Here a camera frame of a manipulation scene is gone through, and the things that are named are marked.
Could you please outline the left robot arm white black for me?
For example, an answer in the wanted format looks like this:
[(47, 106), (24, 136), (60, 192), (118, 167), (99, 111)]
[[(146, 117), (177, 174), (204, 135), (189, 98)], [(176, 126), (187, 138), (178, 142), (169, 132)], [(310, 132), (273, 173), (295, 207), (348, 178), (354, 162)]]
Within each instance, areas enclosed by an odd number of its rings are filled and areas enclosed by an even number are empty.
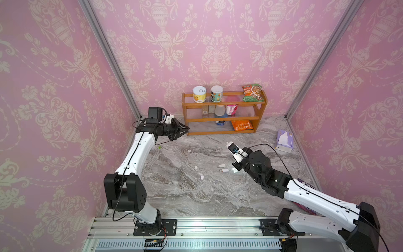
[(147, 202), (141, 181), (146, 159), (159, 137), (174, 141), (187, 134), (189, 127), (160, 107), (150, 107), (148, 116), (135, 122), (135, 136), (123, 163), (106, 174), (103, 184), (108, 208), (134, 217), (134, 235), (164, 235), (161, 212)]

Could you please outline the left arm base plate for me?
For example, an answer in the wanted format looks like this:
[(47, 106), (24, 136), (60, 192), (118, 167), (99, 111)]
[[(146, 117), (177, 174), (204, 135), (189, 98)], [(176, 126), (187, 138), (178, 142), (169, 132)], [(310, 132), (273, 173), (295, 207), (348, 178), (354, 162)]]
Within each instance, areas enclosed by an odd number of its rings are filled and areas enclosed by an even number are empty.
[(153, 224), (135, 222), (133, 236), (176, 236), (177, 219), (157, 219)]

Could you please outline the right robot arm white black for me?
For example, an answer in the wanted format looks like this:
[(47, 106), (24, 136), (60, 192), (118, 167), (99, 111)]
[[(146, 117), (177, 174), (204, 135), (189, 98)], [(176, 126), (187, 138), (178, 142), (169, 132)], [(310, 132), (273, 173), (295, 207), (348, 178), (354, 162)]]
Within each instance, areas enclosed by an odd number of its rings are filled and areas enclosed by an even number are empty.
[(241, 149), (234, 143), (227, 148), (235, 159), (233, 167), (245, 171), (266, 193), (316, 212), (306, 215), (283, 209), (276, 221), (282, 234), (312, 233), (341, 242), (354, 252), (378, 251), (381, 227), (371, 204), (354, 204), (317, 191), (289, 173), (275, 170), (261, 150)]

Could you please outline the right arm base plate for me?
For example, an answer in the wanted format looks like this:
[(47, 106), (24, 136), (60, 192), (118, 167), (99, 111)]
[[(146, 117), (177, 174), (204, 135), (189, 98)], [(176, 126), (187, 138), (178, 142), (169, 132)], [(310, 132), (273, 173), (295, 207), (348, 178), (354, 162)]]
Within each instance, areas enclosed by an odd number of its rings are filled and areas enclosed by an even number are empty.
[(259, 220), (259, 224), (263, 236), (305, 236), (305, 232), (296, 232), (287, 220), (278, 221), (275, 218), (263, 218)]

